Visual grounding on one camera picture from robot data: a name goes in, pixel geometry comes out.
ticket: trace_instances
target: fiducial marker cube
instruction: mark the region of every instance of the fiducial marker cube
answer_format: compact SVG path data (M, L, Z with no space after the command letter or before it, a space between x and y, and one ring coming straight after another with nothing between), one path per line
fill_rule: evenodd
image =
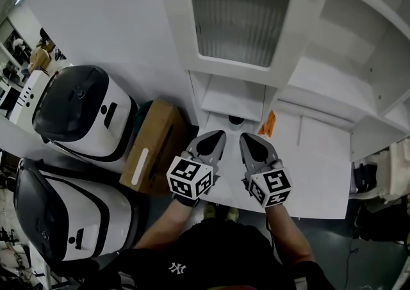
M175 157L167 172L172 192L196 200L213 184L213 167Z
M251 176L249 192L263 208L283 204L292 188L290 174L287 168Z

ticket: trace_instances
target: dark floor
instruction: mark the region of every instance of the dark floor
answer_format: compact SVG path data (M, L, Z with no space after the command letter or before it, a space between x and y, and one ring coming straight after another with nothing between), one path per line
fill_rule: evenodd
M170 197L150 199L151 210L148 226L161 216L170 200ZM390 290L407 259L407 251L403 245L396 243L360 239L352 241L354 218L359 204L356 200L350 200L345 220L311 220L306 218L294 218L294 220L309 240L317 263L337 290L343 290L345 286L350 243L352 249L359 248L359 251L352 254L349 260L347 289ZM206 202L202 201L194 209L188 220L187 229L202 220L205 205ZM270 239L270 234L265 228L264 214L240 211L238 223L253 225Z

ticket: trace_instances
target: frosted glass panel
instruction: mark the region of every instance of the frosted glass panel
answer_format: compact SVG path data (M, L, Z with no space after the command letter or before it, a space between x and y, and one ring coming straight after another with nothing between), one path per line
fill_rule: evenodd
M192 0L199 53L268 67L289 0Z

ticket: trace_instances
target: ny logo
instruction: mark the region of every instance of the ny logo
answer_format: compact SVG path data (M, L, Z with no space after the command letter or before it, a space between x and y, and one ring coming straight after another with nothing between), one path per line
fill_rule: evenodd
M173 272L177 272L177 274L183 274L184 273L184 268L186 268L185 265L181 265L181 264L176 264L176 263L172 263L172 266L169 268L169 270L173 273Z

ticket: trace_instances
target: orange object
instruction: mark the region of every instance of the orange object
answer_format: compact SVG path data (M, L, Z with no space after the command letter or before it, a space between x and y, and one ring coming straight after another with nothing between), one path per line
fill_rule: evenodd
M258 135L266 134L269 137L272 136L272 132L274 131L275 127L276 116L275 113L271 110L266 122L262 125Z

